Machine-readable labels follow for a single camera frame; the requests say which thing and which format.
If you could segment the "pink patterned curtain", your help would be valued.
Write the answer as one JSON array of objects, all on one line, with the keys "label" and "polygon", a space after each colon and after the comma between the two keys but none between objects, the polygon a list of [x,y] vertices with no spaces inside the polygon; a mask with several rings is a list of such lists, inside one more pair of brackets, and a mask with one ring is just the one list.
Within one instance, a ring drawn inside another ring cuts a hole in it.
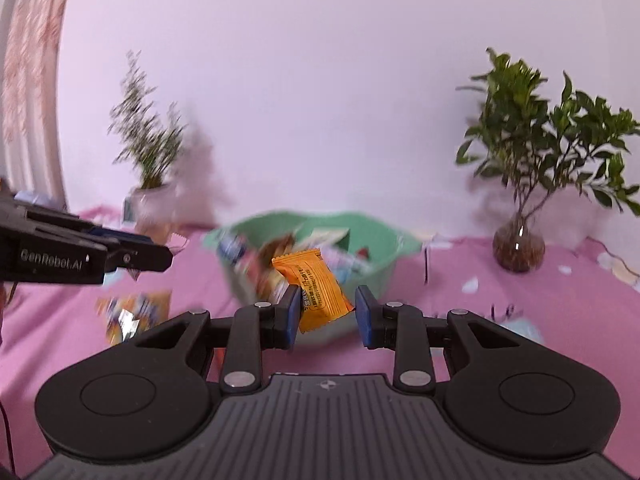
[{"label": "pink patterned curtain", "polygon": [[1,175],[66,204],[56,82],[67,0],[1,0]]}]

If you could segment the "pink printed tablecloth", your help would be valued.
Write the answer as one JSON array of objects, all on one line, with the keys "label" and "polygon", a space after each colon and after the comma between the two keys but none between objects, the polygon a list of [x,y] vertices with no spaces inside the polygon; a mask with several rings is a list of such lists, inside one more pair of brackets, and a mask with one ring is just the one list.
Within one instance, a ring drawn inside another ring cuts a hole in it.
[{"label": "pink printed tablecloth", "polygon": [[[24,476],[49,455],[35,421],[35,395],[52,374],[107,346],[102,298],[171,294],[170,310],[192,307],[228,316],[238,303],[202,230],[172,241],[177,255],[163,274],[111,275],[101,286],[18,285],[6,307],[1,345],[1,460]],[[482,315],[513,309],[515,326],[547,347],[598,370],[615,386],[622,414],[606,452],[630,474],[639,471],[639,291],[612,273],[595,240],[575,249],[551,246],[544,264],[511,274],[487,238],[439,237],[426,252],[396,263],[385,296],[428,315],[454,308]]]}]

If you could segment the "orange snack packet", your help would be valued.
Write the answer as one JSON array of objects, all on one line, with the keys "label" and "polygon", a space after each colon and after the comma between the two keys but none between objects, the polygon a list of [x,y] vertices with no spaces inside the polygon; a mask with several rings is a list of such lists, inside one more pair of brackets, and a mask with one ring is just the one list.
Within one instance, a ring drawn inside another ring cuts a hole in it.
[{"label": "orange snack packet", "polygon": [[290,285],[303,292],[303,313],[299,330],[304,334],[318,330],[352,312],[349,302],[319,249],[274,257],[272,266]]}]

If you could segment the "small plant in white cup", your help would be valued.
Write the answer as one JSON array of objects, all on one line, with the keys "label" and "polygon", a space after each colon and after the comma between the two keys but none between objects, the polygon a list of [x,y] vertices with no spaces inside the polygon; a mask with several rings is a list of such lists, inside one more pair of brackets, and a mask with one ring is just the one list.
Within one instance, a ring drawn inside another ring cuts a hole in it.
[{"label": "small plant in white cup", "polygon": [[110,110],[107,132],[119,138],[114,162],[130,165],[138,178],[127,196],[134,228],[164,244],[175,231],[174,173],[186,126],[175,103],[163,115],[156,110],[155,88],[140,66],[140,53],[129,51],[126,60],[127,71],[120,82],[122,99]]}]

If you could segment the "green plastic bowl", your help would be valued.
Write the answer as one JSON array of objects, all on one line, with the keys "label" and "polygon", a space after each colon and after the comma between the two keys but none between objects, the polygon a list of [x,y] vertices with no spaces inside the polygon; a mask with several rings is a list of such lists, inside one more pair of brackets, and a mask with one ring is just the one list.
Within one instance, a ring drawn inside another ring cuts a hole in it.
[{"label": "green plastic bowl", "polygon": [[213,252],[240,304],[280,300],[289,284],[303,287],[306,313],[297,340],[321,347],[357,328],[355,292],[382,296],[402,258],[420,252],[413,235],[357,214],[276,211],[208,233]]}]

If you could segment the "leafy plant in glass vase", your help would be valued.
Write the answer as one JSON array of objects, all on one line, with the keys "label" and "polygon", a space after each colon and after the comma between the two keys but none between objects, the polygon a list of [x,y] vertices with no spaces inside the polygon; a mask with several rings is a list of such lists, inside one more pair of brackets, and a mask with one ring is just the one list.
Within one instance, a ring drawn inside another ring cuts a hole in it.
[{"label": "leafy plant in glass vase", "polygon": [[572,188],[605,209],[638,214],[639,187],[624,171],[626,141],[638,136],[639,123],[630,110],[612,110],[602,96],[575,88],[569,76],[559,102],[550,104],[539,93],[547,81],[540,70],[506,52],[486,53],[489,70],[465,87],[484,100],[456,163],[511,191],[514,214],[495,232],[492,253],[504,270],[528,273],[546,255],[535,217],[556,193]]}]

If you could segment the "yellow blue chip bag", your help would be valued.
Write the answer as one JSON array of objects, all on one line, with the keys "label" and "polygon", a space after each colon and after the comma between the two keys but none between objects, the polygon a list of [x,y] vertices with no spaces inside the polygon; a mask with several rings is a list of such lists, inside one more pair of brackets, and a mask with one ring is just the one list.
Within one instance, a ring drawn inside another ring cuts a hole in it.
[{"label": "yellow blue chip bag", "polygon": [[108,344],[121,344],[165,322],[170,300],[170,290],[100,298],[96,314],[105,322]]}]

